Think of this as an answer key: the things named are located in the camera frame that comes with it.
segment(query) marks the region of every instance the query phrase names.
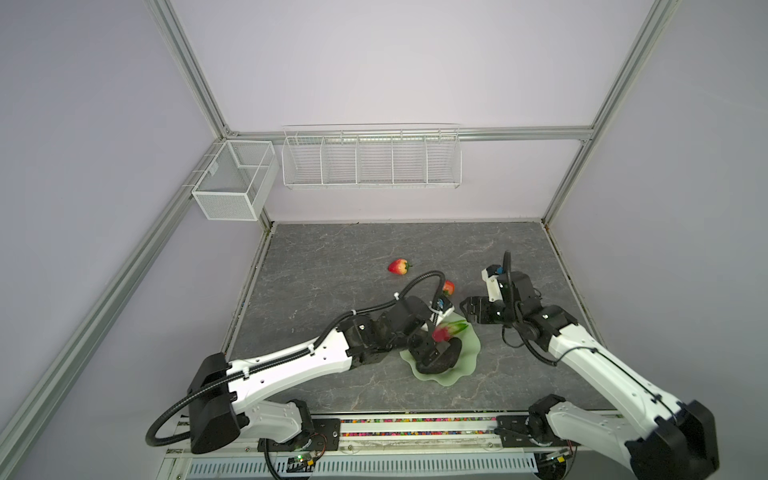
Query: gray table surface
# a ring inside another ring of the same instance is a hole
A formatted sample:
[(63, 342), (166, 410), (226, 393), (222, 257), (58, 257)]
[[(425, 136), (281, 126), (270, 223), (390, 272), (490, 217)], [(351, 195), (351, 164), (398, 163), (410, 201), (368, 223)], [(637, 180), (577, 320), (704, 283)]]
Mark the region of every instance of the gray table surface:
[[(281, 224), (259, 273), (235, 339), (232, 358), (250, 358), (307, 341), (352, 308), (387, 301), (413, 277), (442, 270), (456, 285), (454, 303), (485, 295), (480, 271), (501, 263), (527, 273), (542, 302), (581, 314), (545, 232), (538, 223)], [(405, 276), (386, 267), (406, 258)], [(429, 301), (434, 279), (412, 294)], [(526, 410), (549, 393), (585, 409), (612, 409), (570, 367), (537, 361), (525, 349), (502, 343), (500, 326), (475, 326), (481, 351), (477, 368), (452, 386), (421, 381), (398, 353), (381, 363), (310, 380), (273, 396), (302, 399), (313, 413), (358, 411)], [(507, 340), (518, 343), (516, 333)]]

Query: white mesh basket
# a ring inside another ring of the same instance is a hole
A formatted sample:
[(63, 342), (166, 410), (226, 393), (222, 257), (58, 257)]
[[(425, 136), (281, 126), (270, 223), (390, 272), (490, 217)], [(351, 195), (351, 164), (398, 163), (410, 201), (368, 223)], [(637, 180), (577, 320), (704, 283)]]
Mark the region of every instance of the white mesh basket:
[(192, 194), (210, 220), (258, 220), (279, 167), (270, 141), (224, 141)]
[(286, 133), (283, 182), (288, 188), (458, 187), (458, 128)]

